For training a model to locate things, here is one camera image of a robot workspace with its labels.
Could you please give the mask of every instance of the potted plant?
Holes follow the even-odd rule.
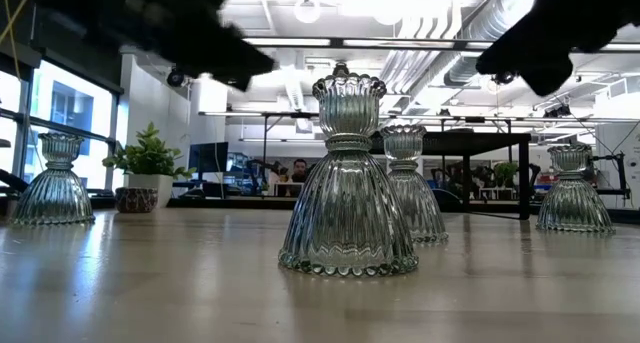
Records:
[[[102,160],[107,168],[122,169],[129,175],[129,187],[155,188],[158,190],[158,207],[166,207],[171,199],[174,178],[191,178],[195,168],[175,168],[175,160],[181,158],[180,149],[167,148],[157,137],[160,131],[149,123],[147,129],[138,132],[138,146],[118,144],[111,157]]]
[[[498,163],[493,168],[496,174],[496,186],[502,188],[513,188],[513,176],[518,172],[518,165],[511,162]],[[511,200],[512,196],[507,191],[498,193],[498,199]]]

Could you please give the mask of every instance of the ribbed glass vase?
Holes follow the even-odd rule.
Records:
[[[578,144],[552,147],[551,163],[560,171],[542,202],[537,228],[587,233],[615,233],[607,209],[582,177],[592,158],[591,147]]]
[[[414,242],[441,243],[447,234],[438,202],[424,178],[416,172],[426,130],[417,125],[383,128],[384,151],[391,161],[389,180],[398,195],[402,214]]]
[[[402,274],[417,267],[394,189],[368,153],[385,93],[382,81],[349,74],[342,64],[313,86],[329,154],[300,193],[281,265],[341,276]]]
[[[38,138],[47,169],[20,196],[10,222],[21,225],[93,223],[95,217],[87,191],[71,171],[71,162],[78,158],[84,139],[60,133],[41,133]]]

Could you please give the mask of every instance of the office desk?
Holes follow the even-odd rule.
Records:
[[[372,137],[371,154],[384,154],[384,139],[380,133]],[[520,190],[520,219],[529,219],[529,141],[528,133],[467,133],[429,132],[424,135],[422,155],[461,156],[464,174],[462,177],[462,204],[465,211],[472,212],[469,204],[471,192],[471,157],[496,149],[518,147],[518,172]]]
[[[0,227],[0,342],[637,343],[640,229],[614,239],[445,214],[398,277],[280,268],[291,212],[96,212]]]

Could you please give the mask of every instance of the person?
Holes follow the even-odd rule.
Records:
[[[307,180],[307,161],[298,158],[293,162],[293,174],[291,181],[295,183],[304,183]]]

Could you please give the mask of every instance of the black table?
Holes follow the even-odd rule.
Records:
[[[384,141],[379,133],[372,137],[371,154],[384,154]],[[520,219],[529,219],[529,141],[528,133],[468,133],[429,132],[424,135],[422,155],[462,157],[462,205],[471,212],[469,193],[471,192],[471,156],[491,152],[496,149],[518,146],[518,171],[520,195]]]

